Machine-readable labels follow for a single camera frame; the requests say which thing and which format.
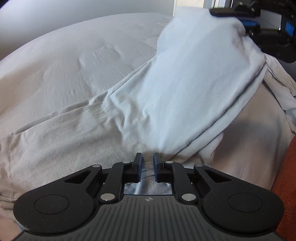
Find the logo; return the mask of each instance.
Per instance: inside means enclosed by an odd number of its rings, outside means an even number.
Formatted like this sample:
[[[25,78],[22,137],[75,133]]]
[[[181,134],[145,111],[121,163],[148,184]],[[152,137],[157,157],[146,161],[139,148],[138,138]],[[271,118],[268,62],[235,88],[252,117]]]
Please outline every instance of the logo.
[[[147,202],[151,202],[151,201],[153,201],[153,198],[151,198],[151,197],[147,197],[147,198],[145,198],[145,200],[146,200]]]

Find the silver screw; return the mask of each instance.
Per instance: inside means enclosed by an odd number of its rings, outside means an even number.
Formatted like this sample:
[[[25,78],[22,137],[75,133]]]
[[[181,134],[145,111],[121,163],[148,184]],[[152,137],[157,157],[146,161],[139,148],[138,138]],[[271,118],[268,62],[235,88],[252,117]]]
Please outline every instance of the silver screw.
[[[185,201],[193,201],[194,199],[196,199],[196,196],[192,193],[185,193],[182,195],[181,198]]]
[[[104,193],[101,195],[101,199],[104,201],[111,201],[115,198],[115,195],[112,193]]]

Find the wall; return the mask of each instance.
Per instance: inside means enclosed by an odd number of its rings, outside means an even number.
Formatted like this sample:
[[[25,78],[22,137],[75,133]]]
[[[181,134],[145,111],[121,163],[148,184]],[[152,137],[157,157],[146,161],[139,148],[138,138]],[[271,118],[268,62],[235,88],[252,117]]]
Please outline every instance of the wall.
[[[0,60],[25,43],[70,24],[107,15],[173,15],[174,0],[10,0],[0,9]]]

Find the orange towel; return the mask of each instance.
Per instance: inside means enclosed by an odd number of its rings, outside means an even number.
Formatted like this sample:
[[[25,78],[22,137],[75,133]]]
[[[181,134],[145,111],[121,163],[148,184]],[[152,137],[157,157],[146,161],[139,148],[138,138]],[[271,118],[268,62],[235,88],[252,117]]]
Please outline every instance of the orange towel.
[[[287,241],[296,241],[296,135],[272,188],[284,202],[284,216],[276,232]]]

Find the bed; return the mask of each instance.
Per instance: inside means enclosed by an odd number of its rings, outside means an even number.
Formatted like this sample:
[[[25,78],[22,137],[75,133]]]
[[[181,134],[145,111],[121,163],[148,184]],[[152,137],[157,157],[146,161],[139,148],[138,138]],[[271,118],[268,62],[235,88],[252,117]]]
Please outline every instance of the bed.
[[[156,54],[158,36],[171,19],[157,13],[101,17],[45,34],[8,55],[0,62],[0,137],[114,86]],[[279,73],[290,78],[283,69]],[[294,136],[290,125],[262,83],[225,130],[212,166],[271,189]],[[198,162],[200,156],[193,155],[183,165],[192,168]],[[154,179],[150,172],[143,177],[144,182]],[[169,187],[127,188],[137,194],[160,190],[167,194]],[[13,201],[2,198],[0,214],[13,219]]]

